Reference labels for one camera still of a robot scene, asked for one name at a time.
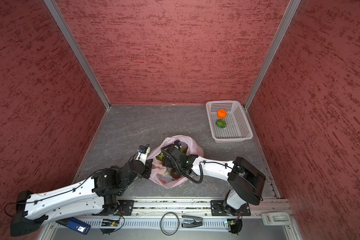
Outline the pink plastic bag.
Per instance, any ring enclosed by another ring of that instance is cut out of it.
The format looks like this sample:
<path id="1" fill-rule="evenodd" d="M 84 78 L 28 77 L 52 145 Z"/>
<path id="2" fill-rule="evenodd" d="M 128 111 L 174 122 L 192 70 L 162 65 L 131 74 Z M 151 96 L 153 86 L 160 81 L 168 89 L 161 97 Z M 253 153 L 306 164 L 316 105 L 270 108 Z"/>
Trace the pink plastic bag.
<path id="1" fill-rule="evenodd" d="M 184 135 L 167 137 L 158 147 L 151 150 L 147 157 L 147 160 L 153 161 L 149 180 L 166 189 L 180 186 L 189 180 L 180 175 L 180 171 L 176 168 L 176 164 L 168 159 L 162 152 L 162 148 L 164 148 L 165 151 L 169 151 L 169 146 L 174 143 L 178 144 L 180 153 L 185 154 L 186 157 L 192 154 L 200 157 L 204 155 L 204 150 L 197 142 L 192 137 Z"/>

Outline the white plastic basket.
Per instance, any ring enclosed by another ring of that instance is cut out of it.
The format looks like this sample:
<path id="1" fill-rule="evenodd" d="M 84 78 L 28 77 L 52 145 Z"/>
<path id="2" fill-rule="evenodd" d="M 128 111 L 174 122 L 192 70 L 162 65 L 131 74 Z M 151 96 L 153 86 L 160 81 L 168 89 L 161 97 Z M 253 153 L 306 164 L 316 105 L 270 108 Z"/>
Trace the white plastic basket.
<path id="1" fill-rule="evenodd" d="M 216 143 L 240 143 L 253 138 L 252 129 L 240 102 L 209 101 L 206 103 L 206 109 L 212 137 Z M 219 119 L 217 111 L 221 109 L 227 112 L 227 117 L 223 119 L 227 123 L 225 129 L 216 125 Z"/>

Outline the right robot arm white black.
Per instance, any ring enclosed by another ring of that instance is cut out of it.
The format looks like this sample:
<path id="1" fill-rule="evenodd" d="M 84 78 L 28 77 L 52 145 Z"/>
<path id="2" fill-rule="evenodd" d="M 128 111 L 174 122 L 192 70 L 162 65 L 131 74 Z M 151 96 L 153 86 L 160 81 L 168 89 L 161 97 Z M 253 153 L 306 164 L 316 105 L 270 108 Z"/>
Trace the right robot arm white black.
<path id="1" fill-rule="evenodd" d="M 201 184 L 205 176 L 228 182 L 232 189 L 221 204 L 226 215 L 240 216 L 241 207 L 248 204 L 258 206 L 263 201 L 266 176 L 244 158 L 225 162 L 209 160 L 198 155 L 186 155 L 175 144 L 162 147 L 161 153 L 165 167 L 174 169 L 180 177 L 195 184 Z"/>

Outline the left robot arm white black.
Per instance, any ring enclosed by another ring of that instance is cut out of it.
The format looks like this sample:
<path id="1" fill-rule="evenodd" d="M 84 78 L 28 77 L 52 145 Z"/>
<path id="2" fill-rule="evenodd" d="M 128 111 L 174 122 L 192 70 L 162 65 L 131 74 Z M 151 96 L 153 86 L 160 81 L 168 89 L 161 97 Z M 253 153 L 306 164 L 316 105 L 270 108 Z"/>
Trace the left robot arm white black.
<path id="1" fill-rule="evenodd" d="M 81 182 L 50 192 L 20 192 L 10 225 L 11 236 L 24 236 L 51 222 L 81 215 L 120 217 L 129 214 L 130 207 L 118 198 L 136 179 L 150 178 L 152 162 L 152 159 L 135 160 L 121 168 L 105 168 Z"/>

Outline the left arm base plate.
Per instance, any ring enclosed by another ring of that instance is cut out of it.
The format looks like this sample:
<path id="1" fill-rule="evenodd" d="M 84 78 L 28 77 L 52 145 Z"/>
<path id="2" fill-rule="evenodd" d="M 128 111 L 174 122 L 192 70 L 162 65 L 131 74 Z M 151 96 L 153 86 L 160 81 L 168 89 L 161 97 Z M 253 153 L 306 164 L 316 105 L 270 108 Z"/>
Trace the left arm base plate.
<path id="1" fill-rule="evenodd" d="M 116 200 L 115 202 L 104 204 L 100 215 L 130 216 L 134 208 L 134 203 L 134 200 Z"/>

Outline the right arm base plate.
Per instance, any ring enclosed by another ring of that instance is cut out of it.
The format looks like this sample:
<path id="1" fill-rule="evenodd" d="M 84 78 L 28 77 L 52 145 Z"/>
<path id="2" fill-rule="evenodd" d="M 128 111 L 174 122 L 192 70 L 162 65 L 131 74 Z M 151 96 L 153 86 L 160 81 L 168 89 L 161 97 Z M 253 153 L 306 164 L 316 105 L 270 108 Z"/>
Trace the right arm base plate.
<path id="1" fill-rule="evenodd" d="M 248 203 L 242 205 L 239 209 L 234 209 L 222 200 L 212 200 L 210 203 L 212 216 L 248 217 L 251 215 Z"/>

